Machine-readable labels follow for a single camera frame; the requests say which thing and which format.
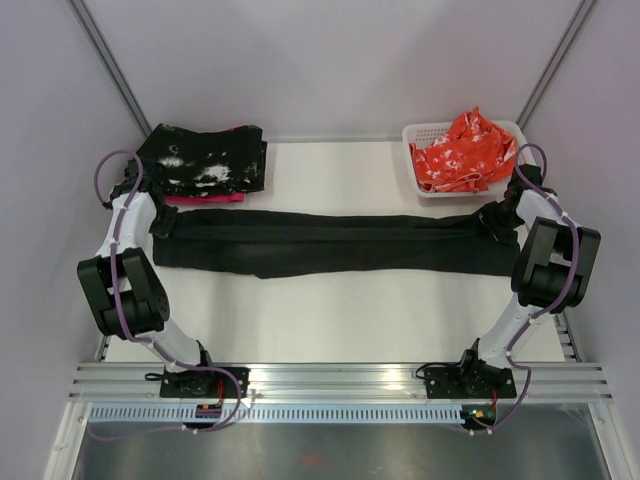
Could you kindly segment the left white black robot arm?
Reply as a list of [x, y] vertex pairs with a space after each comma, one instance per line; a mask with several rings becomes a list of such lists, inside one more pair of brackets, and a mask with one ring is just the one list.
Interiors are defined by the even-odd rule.
[[167, 292], [146, 254], [149, 237], [167, 234], [177, 210], [165, 203], [160, 187], [133, 152], [109, 153], [98, 163], [94, 182], [118, 155], [131, 159], [124, 180], [107, 198], [95, 189], [111, 220], [94, 256], [77, 265], [82, 291], [103, 335], [149, 350], [163, 362], [166, 384], [182, 383], [193, 395], [208, 396], [216, 389], [218, 374], [204, 346], [171, 318]]

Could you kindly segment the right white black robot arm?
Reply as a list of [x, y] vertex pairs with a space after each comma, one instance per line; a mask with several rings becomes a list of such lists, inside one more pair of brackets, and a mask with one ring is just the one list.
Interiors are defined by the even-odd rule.
[[511, 277], [511, 300], [455, 368], [464, 398], [516, 396], [518, 353], [549, 316], [582, 302], [601, 244], [599, 231], [578, 224], [543, 188], [539, 167], [518, 166], [513, 179], [523, 187], [515, 213], [528, 236]]

